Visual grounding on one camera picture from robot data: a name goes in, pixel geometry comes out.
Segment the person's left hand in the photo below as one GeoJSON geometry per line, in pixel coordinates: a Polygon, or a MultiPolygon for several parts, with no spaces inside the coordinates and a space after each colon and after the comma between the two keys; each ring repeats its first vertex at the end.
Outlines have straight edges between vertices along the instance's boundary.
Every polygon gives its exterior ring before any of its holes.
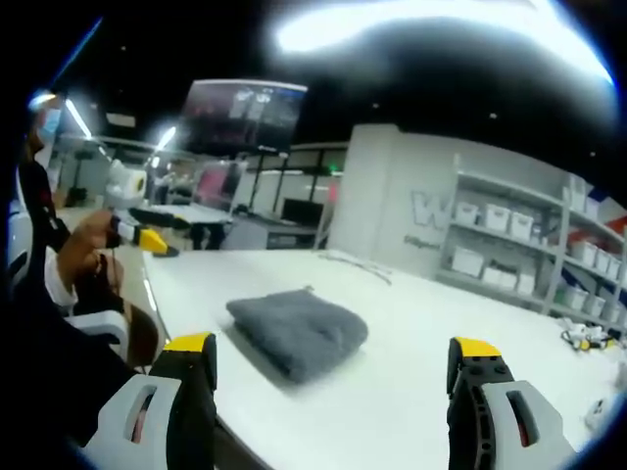
{"type": "Polygon", "coordinates": [[[113,214],[108,210],[98,210],[88,215],[74,229],[62,249],[57,253],[57,270],[68,292],[72,291],[75,278],[99,263],[102,250],[107,248],[112,229],[113,214]]]}

